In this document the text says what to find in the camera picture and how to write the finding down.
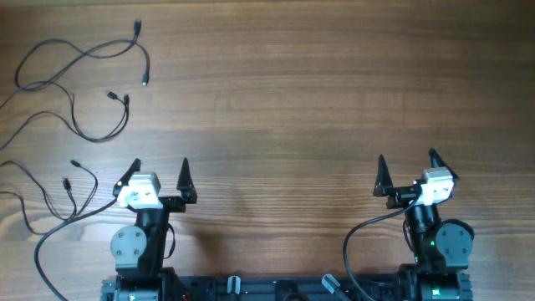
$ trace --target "cable plug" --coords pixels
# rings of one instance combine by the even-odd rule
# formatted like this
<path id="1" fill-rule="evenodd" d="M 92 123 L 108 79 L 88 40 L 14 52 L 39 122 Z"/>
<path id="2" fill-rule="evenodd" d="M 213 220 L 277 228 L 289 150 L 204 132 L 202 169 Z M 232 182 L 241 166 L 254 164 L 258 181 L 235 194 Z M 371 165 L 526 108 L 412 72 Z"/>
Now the cable plug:
<path id="1" fill-rule="evenodd" d="M 106 95 L 108 97 L 110 97 L 111 99 L 119 99 L 119 97 L 117 97 L 117 94 L 113 93 L 113 92 L 108 92 L 108 94 Z"/>
<path id="2" fill-rule="evenodd" d="M 147 73 L 143 74 L 143 82 L 142 82 L 142 84 L 143 85 L 147 85 L 148 83 L 149 83 L 149 73 L 147 72 Z"/>
<path id="3" fill-rule="evenodd" d="M 136 19 L 134 22 L 134 35 L 138 36 L 141 32 L 141 19 Z"/>
<path id="4" fill-rule="evenodd" d="M 70 191 L 70 182 L 66 177 L 64 177 L 64 188 L 66 191 Z"/>
<path id="5" fill-rule="evenodd" d="M 81 164 L 79 164 L 79 163 L 78 163 L 77 161 L 75 161 L 75 160 L 71 160 L 71 161 L 70 161 L 70 164 L 74 165 L 74 167 L 80 167 L 80 166 L 82 166 Z"/>

